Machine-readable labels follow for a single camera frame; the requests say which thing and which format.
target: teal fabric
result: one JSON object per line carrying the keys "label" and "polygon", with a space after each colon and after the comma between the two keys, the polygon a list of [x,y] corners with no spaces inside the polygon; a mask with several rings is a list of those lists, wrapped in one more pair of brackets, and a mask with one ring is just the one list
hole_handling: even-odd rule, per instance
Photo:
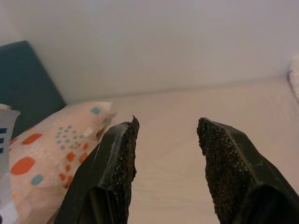
{"label": "teal fabric", "polygon": [[66,105],[27,41],[0,47],[0,103],[21,112],[13,138]]}

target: blue dot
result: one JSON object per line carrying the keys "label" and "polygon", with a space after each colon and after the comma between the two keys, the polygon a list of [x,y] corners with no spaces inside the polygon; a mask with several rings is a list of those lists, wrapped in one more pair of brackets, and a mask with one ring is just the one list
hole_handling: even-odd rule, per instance
{"label": "blue dot", "polygon": [[94,108],[92,108],[90,111],[91,111],[92,113],[94,113],[94,114],[99,114],[99,113],[101,113],[101,110],[100,110],[98,107],[94,107]]}
{"label": "blue dot", "polygon": [[38,174],[35,177],[32,178],[31,184],[32,185],[38,185],[43,180],[43,175]]}

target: white wall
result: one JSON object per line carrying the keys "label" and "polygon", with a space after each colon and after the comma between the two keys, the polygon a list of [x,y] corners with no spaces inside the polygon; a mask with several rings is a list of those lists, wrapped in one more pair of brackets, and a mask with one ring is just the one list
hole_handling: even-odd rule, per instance
{"label": "white wall", "polygon": [[0,46],[19,41],[20,37],[11,26],[0,2]]}
{"label": "white wall", "polygon": [[284,75],[297,0],[0,0],[68,102]]}

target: polka dot fabric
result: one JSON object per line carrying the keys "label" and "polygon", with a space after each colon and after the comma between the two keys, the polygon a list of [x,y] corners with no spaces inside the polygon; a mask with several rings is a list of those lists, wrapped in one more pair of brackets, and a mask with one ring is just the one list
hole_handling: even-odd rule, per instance
{"label": "polka dot fabric", "polygon": [[47,223],[53,216],[78,167],[98,144],[110,105],[67,106],[11,141],[11,197],[18,222]]}

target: gray fabric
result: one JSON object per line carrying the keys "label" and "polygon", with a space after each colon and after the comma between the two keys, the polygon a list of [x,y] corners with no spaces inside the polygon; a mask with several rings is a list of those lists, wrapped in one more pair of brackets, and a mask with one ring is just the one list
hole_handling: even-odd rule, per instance
{"label": "gray fabric", "polygon": [[0,104],[21,112],[13,138],[66,105],[27,41],[0,47]]}
{"label": "gray fabric", "polygon": [[9,168],[9,144],[14,130],[18,111],[0,109],[0,215],[7,220],[7,214],[1,214],[3,208],[11,202]]}

